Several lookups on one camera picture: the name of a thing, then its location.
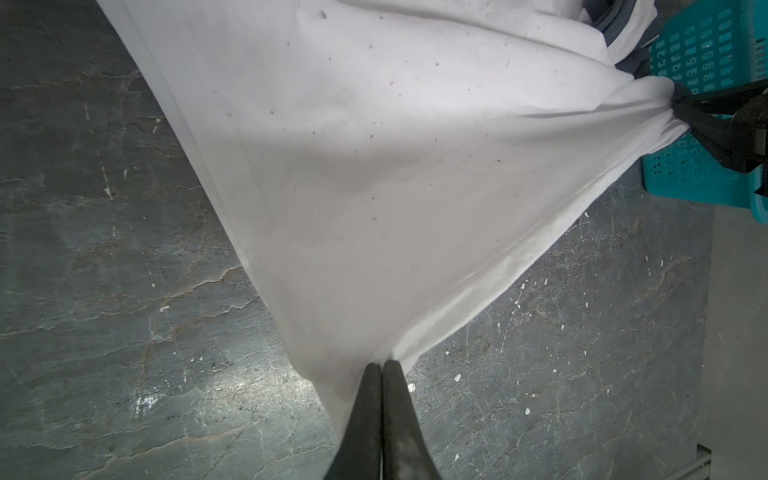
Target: gray concrete floor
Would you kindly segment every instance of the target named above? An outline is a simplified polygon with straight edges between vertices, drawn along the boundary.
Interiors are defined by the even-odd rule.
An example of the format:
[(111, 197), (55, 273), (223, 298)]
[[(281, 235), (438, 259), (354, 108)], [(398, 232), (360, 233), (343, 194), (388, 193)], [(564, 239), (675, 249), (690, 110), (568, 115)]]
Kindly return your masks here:
[[(0, 3), (0, 54), (3, 478), (322, 478), (325, 412), (96, 4)], [(713, 210), (633, 167), (588, 213), (410, 373), (446, 479), (696, 455)]]
[(701, 385), (712, 480), (768, 478), (768, 225), (718, 207)]

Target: white cloth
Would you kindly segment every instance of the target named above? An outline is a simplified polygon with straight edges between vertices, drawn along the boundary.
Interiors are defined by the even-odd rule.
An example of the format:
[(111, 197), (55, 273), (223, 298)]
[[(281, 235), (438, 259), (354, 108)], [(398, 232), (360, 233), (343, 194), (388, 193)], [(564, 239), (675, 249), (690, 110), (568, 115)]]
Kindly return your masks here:
[(100, 4), (338, 430), (685, 129), (575, 0)]

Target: concrete floor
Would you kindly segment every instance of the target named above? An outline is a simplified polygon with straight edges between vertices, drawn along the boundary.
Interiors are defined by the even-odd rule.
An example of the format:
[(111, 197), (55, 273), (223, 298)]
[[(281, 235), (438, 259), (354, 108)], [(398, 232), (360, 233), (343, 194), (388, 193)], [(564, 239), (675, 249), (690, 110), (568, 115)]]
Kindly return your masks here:
[(768, 226), (718, 207), (712, 245), (699, 442), (712, 480), (768, 478)]
[[(95, 2), (0, 3), (0, 53), (3, 477), (322, 478), (325, 412)], [(410, 373), (444, 478), (696, 455), (713, 210), (636, 166), (588, 214)]]

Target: white paint speck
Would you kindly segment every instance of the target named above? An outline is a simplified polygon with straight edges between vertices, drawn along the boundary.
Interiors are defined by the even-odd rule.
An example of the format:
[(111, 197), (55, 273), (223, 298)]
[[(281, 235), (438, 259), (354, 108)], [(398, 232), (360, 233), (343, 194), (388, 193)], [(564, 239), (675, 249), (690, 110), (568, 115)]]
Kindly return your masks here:
[(107, 184), (107, 187), (104, 189), (104, 192), (107, 194), (110, 200), (114, 200), (114, 198), (112, 198), (112, 189), (109, 187), (109, 179), (107, 178), (107, 169), (104, 168), (104, 165), (101, 165), (101, 174), (104, 175), (104, 183)]
[(154, 404), (160, 399), (157, 395), (147, 395), (145, 397), (139, 397), (136, 400), (136, 413), (146, 412), (154, 407)]

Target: teal plastic basket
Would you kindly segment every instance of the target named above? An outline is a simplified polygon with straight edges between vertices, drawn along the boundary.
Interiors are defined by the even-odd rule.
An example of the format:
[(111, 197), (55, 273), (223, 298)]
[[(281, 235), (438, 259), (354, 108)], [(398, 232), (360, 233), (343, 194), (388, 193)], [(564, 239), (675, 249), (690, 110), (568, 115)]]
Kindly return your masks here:
[[(655, 75), (691, 93), (723, 90), (766, 77), (768, 0), (699, 0), (672, 18), (651, 45)], [(645, 189), (662, 197), (752, 209), (768, 223), (768, 198), (754, 191), (761, 169), (721, 166), (691, 134), (642, 160)]]

